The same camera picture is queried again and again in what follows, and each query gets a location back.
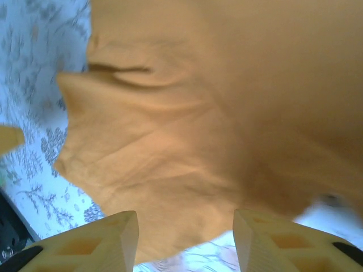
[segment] square hole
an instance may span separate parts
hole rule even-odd
[[[268,223],[268,221],[267,221],[267,220],[264,220],[264,219],[261,219],[261,218],[254,218],[254,221],[255,221],[256,223]]]
[[[76,268],[75,265],[40,266],[34,272],[73,272]]]
[[[120,222],[118,221],[118,220],[113,220],[113,221],[108,221],[107,223],[106,223],[106,225],[107,226],[110,226],[110,227],[112,227],[112,226],[116,226],[116,225],[118,225]]]
[[[100,238],[73,239],[58,251],[58,255],[89,255],[101,243],[101,240]]]
[[[271,234],[271,239],[279,248],[311,248],[313,247],[303,236],[293,233]]]
[[[343,272],[328,258],[294,258],[291,262],[299,272]]]

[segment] bed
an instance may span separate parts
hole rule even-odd
[[[89,13],[86,0],[0,1],[0,123],[22,128],[26,138],[24,146],[0,158],[1,187],[35,239],[104,216],[85,192],[52,167],[67,134],[67,111],[55,76],[87,69]],[[360,222],[345,208],[321,207],[297,220],[363,248]],[[228,232],[174,258],[141,264],[135,271],[239,271],[239,267]]]

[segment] mustard yellow fabric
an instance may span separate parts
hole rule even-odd
[[[363,215],[363,1],[91,0],[90,71],[58,75],[57,170],[107,215],[136,210],[136,263],[324,193]]]
[[[24,143],[23,131],[17,127],[0,125],[0,156]]]

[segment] floral patterned fabric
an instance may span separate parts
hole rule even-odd
[[[104,216],[86,193],[52,167],[67,134],[55,76],[86,70],[89,14],[86,0],[0,0],[0,123],[22,128],[26,138],[24,146],[0,158],[0,186],[40,239]],[[343,232],[338,229],[324,230],[363,247],[361,227],[355,236],[346,226],[340,228]],[[134,270],[228,272],[239,271],[239,266],[228,232]]]

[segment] black object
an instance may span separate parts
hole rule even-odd
[[[338,207],[344,207],[344,204],[342,202],[342,199],[336,195],[333,194],[326,194],[322,196],[322,200],[324,203],[330,207],[338,208]]]
[[[43,248],[37,245],[13,255],[10,259],[0,265],[0,272],[19,272],[42,250]]]
[[[335,246],[338,250],[343,252],[348,257],[350,257],[357,264],[363,266],[363,251],[361,251],[359,248],[344,244],[342,242],[334,242],[333,246]]]
[[[31,235],[0,192],[0,262],[7,260],[2,252],[15,254],[24,249],[28,240],[32,240]]]

